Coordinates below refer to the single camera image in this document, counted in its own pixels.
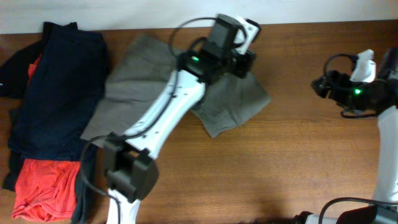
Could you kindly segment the grey shorts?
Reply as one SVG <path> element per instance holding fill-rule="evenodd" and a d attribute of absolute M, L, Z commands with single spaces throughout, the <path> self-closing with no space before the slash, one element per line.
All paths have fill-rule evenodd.
<path fill-rule="evenodd" d="M 135 124 L 164 90 L 175 60 L 166 43 L 148 35 L 135 38 L 105 83 L 105 95 L 81 134 L 81 139 L 122 134 Z M 211 84 L 191 111 L 211 138 L 236 128 L 271 102 L 252 73 L 240 79 L 226 73 Z"/>

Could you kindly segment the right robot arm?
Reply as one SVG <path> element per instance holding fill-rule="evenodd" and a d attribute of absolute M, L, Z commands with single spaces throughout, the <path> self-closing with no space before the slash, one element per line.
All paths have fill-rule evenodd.
<path fill-rule="evenodd" d="M 340 197 L 319 214 L 302 212 L 292 223 L 397 223 L 397 48 L 390 48 L 380 67 L 370 49 L 347 55 L 353 68 L 347 75 L 323 67 L 311 87 L 322 98 L 342 107 L 346 119 L 377 118 L 380 135 L 376 188 L 371 199 Z"/>

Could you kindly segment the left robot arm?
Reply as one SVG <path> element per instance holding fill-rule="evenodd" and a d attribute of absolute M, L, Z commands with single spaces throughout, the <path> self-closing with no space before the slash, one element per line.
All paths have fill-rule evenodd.
<path fill-rule="evenodd" d="M 110 197 L 107 223 L 135 223 L 141 201 L 159 178 L 155 163 L 161 147 L 185 113 L 224 73 L 244 78 L 256 58 L 250 44 L 257 22 L 218 14 L 209 36 L 199 37 L 176 55 L 167 86 L 129 129 L 104 140 L 104 176 Z"/>

